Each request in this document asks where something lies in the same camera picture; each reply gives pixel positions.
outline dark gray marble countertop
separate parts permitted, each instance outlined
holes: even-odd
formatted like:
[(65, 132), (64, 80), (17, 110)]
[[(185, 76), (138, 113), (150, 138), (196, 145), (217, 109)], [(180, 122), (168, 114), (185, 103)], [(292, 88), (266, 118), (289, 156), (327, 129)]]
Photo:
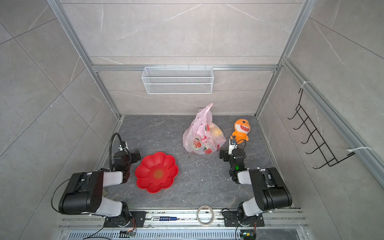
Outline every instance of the dark gray marble countertop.
[[(139, 149), (142, 158), (156, 152), (164, 152), (176, 159), (179, 174), (169, 189), (156, 194), (136, 186), (135, 163), (127, 183), (106, 187), (107, 198), (124, 201), (130, 208), (236, 208), (239, 203), (253, 197), (250, 185), (236, 184), (230, 180), (229, 163), (219, 159), (219, 152), (198, 155), (187, 152), (182, 135), (195, 116), (125, 116), (119, 133), (127, 141), (130, 150)], [(224, 132), (228, 140), (234, 131), (234, 123), (246, 118), (251, 131), (248, 134), (245, 166), (250, 169), (271, 167), (272, 162), (262, 133), (254, 116), (213, 116), (213, 122)], [(228, 149), (228, 142), (223, 146)]]

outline pink plastic bag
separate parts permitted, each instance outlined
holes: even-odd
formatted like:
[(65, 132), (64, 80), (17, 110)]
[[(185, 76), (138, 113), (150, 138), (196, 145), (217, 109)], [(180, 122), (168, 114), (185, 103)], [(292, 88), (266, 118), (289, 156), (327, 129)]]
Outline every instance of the pink plastic bag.
[(200, 109), (195, 120), (183, 134), (183, 146), (188, 152), (209, 154), (216, 152), (225, 142), (223, 132), (212, 122), (213, 103)]

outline white wire basket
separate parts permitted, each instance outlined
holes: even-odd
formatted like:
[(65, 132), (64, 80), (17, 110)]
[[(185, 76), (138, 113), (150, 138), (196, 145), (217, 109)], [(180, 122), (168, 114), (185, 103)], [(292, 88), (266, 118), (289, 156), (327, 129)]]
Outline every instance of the white wire basket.
[(214, 72), (205, 66), (144, 68), (141, 77), (148, 94), (212, 93)]

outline stuffed animal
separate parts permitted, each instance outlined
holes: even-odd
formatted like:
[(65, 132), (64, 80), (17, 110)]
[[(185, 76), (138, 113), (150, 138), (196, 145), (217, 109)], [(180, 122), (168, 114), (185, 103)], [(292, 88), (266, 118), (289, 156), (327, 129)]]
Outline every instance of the stuffed animal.
[(235, 138), (236, 142), (238, 143), (242, 143), (242, 141), (240, 140), (248, 141), (249, 138), (247, 134), (249, 133), (249, 131), (251, 131), (251, 126), (249, 125), (249, 122), (245, 119), (239, 119), (235, 122), (235, 131), (232, 133), (231, 139)]

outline wall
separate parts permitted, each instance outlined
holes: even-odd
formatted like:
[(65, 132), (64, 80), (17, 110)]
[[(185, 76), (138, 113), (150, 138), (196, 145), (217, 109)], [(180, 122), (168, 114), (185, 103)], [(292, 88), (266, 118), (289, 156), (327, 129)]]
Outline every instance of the wall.
[[(382, 1), (322, 1), (290, 56), (349, 124), (383, 156)], [(300, 84), (283, 70), (260, 116), (295, 207), (301, 207), (315, 239), (382, 239), (384, 190), (357, 156), (332, 167), (325, 163), (296, 115)], [(337, 159), (349, 146), (304, 93), (303, 109)], [(328, 157), (329, 152), (322, 147)]]
[[(300, 0), (61, 2), (93, 63), (111, 65), (277, 64), (302, 6)], [(211, 102), (215, 114), (253, 114), (272, 72), (216, 71), (207, 95), (149, 95), (140, 72), (100, 75), (122, 114), (195, 114)]]
[(1, 239), (50, 239), (53, 190), (93, 170), (115, 122), (48, 3), (2, 1)]

